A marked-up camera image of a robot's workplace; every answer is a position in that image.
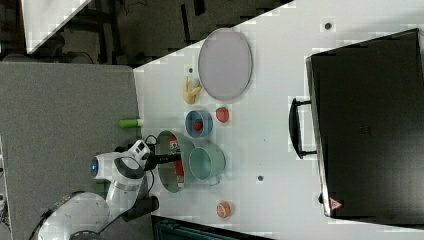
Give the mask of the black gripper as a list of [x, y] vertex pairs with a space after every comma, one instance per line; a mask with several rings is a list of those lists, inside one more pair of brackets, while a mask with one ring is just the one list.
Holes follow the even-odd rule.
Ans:
[[180, 153], [162, 154], [162, 155], [150, 154], [147, 161], [146, 161], [146, 165], [148, 167], [155, 167], [158, 164], [175, 162], [175, 161], [178, 161], [178, 160], [181, 160], [181, 159], [182, 159], [182, 157], [181, 157]]

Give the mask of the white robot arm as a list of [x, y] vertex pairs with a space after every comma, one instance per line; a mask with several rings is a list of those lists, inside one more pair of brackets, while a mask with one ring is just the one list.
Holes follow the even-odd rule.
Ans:
[[95, 156], [90, 174], [109, 183], [106, 195], [75, 191], [62, 197], [42, 214], [29, 240], [103, 240], [100, 233], [136, 206], [145, 173], [181, 158], [180, 152], [157, 155], [143, 140]]

